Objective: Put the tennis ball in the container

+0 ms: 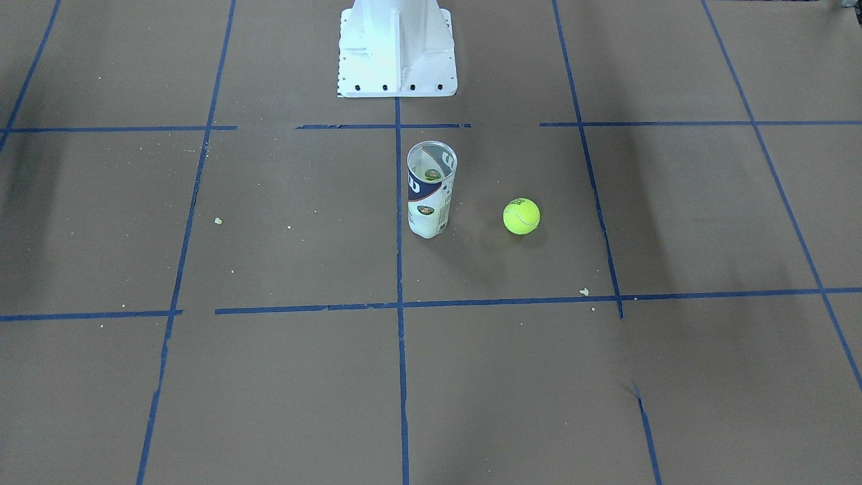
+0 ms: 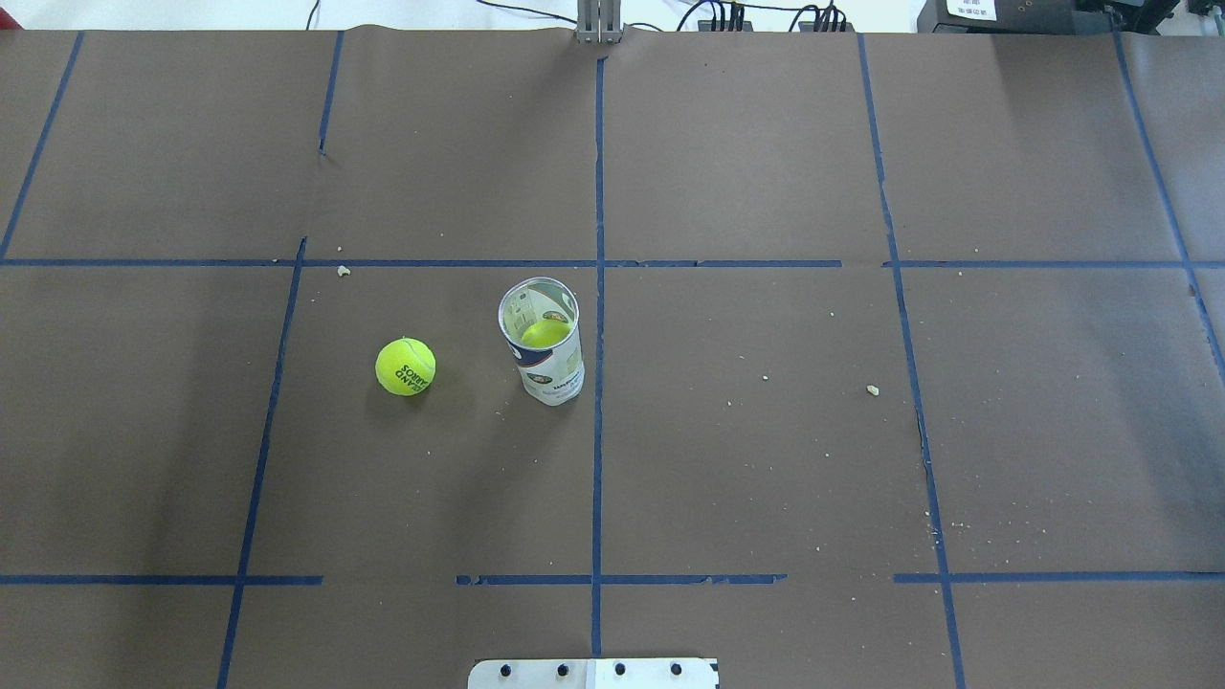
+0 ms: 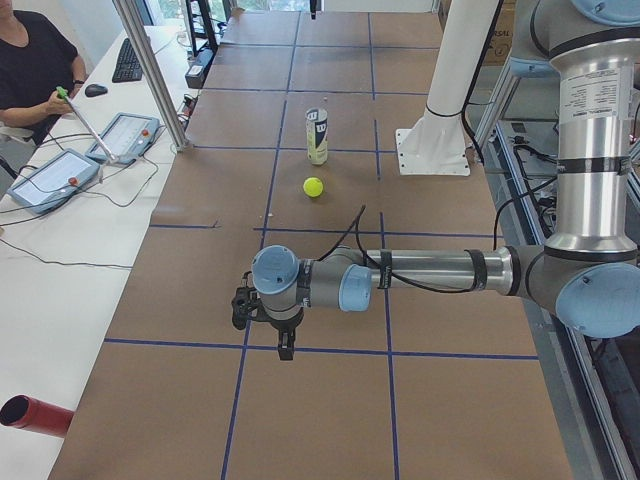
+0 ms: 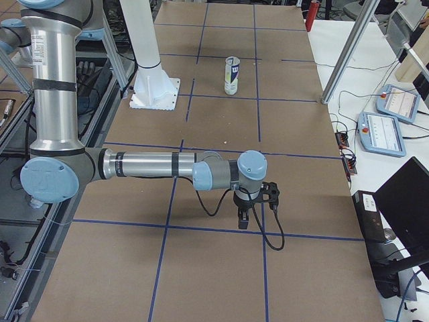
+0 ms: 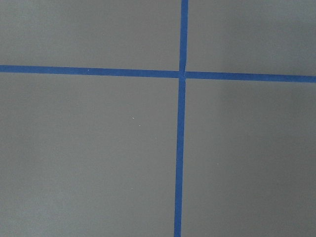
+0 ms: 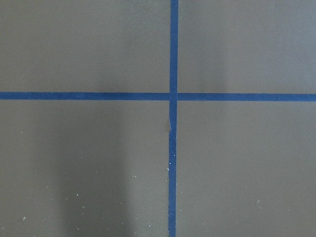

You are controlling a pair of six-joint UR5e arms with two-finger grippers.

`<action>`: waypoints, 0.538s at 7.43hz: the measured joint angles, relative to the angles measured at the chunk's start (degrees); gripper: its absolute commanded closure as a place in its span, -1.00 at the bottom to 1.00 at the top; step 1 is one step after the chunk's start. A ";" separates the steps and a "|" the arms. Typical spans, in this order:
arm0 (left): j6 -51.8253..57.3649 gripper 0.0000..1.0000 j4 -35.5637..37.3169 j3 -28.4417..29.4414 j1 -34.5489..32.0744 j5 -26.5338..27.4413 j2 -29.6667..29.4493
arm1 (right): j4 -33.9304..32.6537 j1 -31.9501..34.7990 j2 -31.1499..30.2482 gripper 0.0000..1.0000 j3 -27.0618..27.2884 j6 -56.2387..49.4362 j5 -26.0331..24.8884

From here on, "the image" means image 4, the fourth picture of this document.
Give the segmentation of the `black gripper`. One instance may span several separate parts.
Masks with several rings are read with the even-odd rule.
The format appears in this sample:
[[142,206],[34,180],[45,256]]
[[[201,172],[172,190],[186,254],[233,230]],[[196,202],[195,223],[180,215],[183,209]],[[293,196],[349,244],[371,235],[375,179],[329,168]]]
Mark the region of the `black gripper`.
[[240,191],[235,191],[233,201],[238,209],[238,228],[248,229],[249,216],[248,211],[256,204],[264,203],[262,193],[259,193],[254,199],[249,198],[249,195]]

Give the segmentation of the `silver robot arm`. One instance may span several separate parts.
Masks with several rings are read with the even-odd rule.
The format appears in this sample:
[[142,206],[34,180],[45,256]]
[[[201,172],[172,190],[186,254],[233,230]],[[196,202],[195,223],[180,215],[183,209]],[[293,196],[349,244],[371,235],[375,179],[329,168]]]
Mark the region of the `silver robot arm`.
[[11,54],[18,48],[30,46],[31,33],[21,19],[11,18],[1,21],[1,49]]
[[215,152],[114,152],[87,148],[78,138],[76,40],[83,32],[104,36],[101,1],[22,1],[21,18],[32,42],[36,140],[20,172],[27,194],[43,203],[72,198],[80,188],[116,177],[185,178],[196,191],[233,191],[238,226],[268,202],[267,160],[243,152],[225,160]]

